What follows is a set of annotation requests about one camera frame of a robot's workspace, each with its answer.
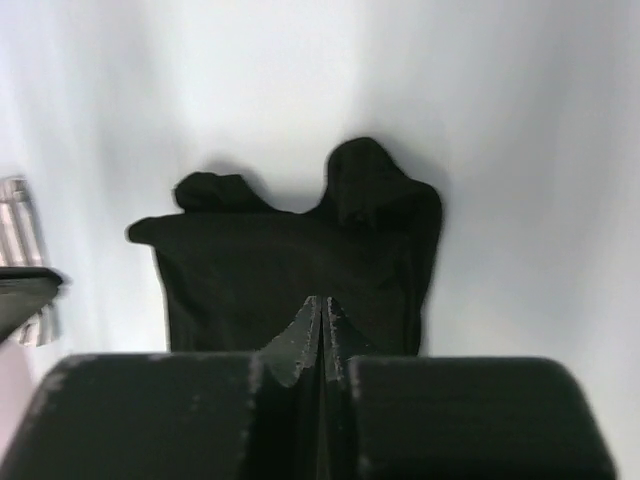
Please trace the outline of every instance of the black cloth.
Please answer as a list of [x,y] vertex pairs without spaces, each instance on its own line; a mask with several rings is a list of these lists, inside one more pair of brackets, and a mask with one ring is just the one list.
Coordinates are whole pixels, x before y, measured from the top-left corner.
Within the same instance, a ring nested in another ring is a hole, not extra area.
[[58,295],[63,279],[44,267],[0,267],[0,343]]
[[326,191],[302,214],[272,208],[240,175],[194,173],[174,197],[184,213],[128,230],[155,249],[172,351],[260,349],[321,295],[381,351],[418,352],[442,203],[375,140],[331,153]]

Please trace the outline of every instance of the black garment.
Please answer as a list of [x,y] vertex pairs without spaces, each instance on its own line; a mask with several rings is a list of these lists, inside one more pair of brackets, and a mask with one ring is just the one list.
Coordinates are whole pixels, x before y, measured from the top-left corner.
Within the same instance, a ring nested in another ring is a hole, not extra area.
[[51,304],[62,277],[44,267],[0,268],[0,343]]
[[240,175],[194,173],[174,195],[184,213],[128,231],[155,248],[172,351],[260,349],[321,295],[381,351],[418,352],[442,204],[374,140],[334,150],[303,214],[272,208]]

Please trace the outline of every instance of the white surface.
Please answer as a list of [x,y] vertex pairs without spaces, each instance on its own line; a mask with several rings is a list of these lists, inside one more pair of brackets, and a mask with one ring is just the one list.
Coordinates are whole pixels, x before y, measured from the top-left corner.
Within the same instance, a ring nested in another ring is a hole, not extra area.
[[302,210],[329,150],[375,133],[447,200],[431,351],[566,363],[640,477],[638,6],[3,2],[2,142],[73,280],[53,348],[164,348],[151,253],[123,231],[183,175],[240,166]]

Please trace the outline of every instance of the pink surface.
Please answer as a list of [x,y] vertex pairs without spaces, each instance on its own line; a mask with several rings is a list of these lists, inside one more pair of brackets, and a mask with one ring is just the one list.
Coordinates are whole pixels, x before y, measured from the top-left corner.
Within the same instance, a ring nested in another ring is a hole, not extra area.
[[12,342],[0,347],[0,458],[4,456],[33,392],[25,349]]

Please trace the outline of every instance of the striped fabric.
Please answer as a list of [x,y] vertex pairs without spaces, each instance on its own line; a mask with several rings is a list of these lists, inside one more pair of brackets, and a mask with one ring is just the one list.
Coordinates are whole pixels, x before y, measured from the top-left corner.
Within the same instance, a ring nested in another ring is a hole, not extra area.
[[[45,254],[33,203],[22,177],[0,180],[0,266],[43,267]],[[58,318],[49,305],[12,334],[21,345],[37,347],[58,336]]]

